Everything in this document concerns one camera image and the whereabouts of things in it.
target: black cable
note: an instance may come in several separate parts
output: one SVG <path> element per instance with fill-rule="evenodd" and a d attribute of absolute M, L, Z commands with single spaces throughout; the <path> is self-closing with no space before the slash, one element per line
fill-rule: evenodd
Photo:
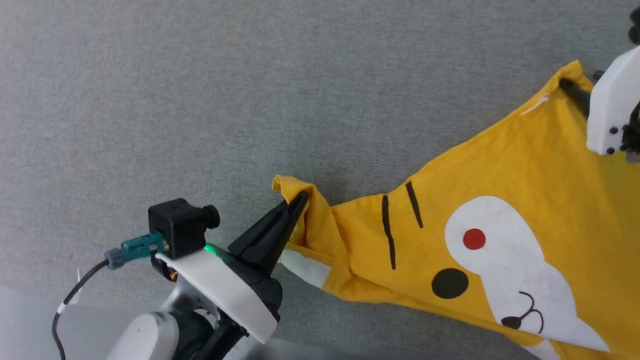
<path fill-rule="evenodd" d="M 65 297 L 65 300 L 62 301 L 62 304 L 64 306 L 69 305 L 69 302 L 71 302 L 71 299 L 74 298 L 74 296 L 84 286 L 87 280 L 89 280 L 91 276 L 94 276 L 95 273 L 97 273 L 101 268 L 104 268 L 108 264 L 109 264 L 109 260 L 105 259 L 104 261 L 101 261 L 98 265 L 95 265 L 91 270 L 89 270 L 82 277 L 82 279 L 80 279 L 80 281 L 78 281 L 78 283 L 71 289 L 67 297 Z M 62 309 L 59 308 L 56 314 L 53 316 L 53 323 L 51 324 L 51 334 L 53 335 L 53 341 L 55 341 L 56 345 L 58 346 L 58 351 L 60 351 L 60 359 L 67 360 L 67 356 L 65 355 L 65 348 L 62 346 L 62 342 L 60 341 L 60 337 L 58 336 L 58 322 L 60 320 L 60 314 L 62 314 Z"/>

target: cable connector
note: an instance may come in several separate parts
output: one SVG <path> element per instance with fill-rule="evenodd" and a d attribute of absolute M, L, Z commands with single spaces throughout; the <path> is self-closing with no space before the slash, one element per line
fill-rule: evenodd
<path fill-rule="evenodd" d="M 109 261 L 109 270 L 116 270 L 135 259 L 150 258 L 158 252 L 166 251 L 161 233 L 150 233 L 135 239 L 124 241 L 120 248 L 107 250 L 104 258 Z"/>

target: red circle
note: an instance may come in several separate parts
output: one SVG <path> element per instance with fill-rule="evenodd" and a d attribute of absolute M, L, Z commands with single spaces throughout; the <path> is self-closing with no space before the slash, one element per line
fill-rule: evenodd
<path fill-rule="evenodd" d="M 480 229 L 471 229 L 465 232 L 462 241 L 465 243 L 465 246 L 469 250 L 477 250 L 484 246 L 486 242 L 486 237 L 484 237 L 484 233 Z"/>

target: black stripe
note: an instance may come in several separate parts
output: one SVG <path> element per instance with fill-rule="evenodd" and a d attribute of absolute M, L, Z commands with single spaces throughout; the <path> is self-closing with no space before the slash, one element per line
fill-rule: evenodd
<path fill-rule="evenodd" d="M 396 269 L 396 245 L 394 237 L 391 236 L 391 225 L 389 224 L 389 198 L 384 195 L 382 197 L 382 225 L 385 227 L 385 234 L 389 240 L 389 256 L 391 257 L 391 268 Z"/>
<path fill-rule="evenodd" d="M 413 192 L 413 185 L 411 184 L 411 181 L 406 184 L 406 192 L 409 194 L 409 200 L 411 200 L 411 206 L 413 207 L 413 214 L 415 214 L 415 219 L 418 220 L 418 226 L 422 229 L 420 206 L 418 205 L 418 199 L 415 198 L 415 192 Z"/>

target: yellow cloth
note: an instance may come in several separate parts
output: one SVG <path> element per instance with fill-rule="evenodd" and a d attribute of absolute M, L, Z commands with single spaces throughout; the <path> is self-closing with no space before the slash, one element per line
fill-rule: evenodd
<path fill-rule="evenodd" d="M 541 358 L 640 359 L 640 166 L 587 150 L 560 78 L 592 89 L 567 65 L 388 194 L 329 207 L 276 177 L 287 200 L 310 194 L 289 248 L 330 266 L 323 290 L 344 300 L 450 316 Z"/>

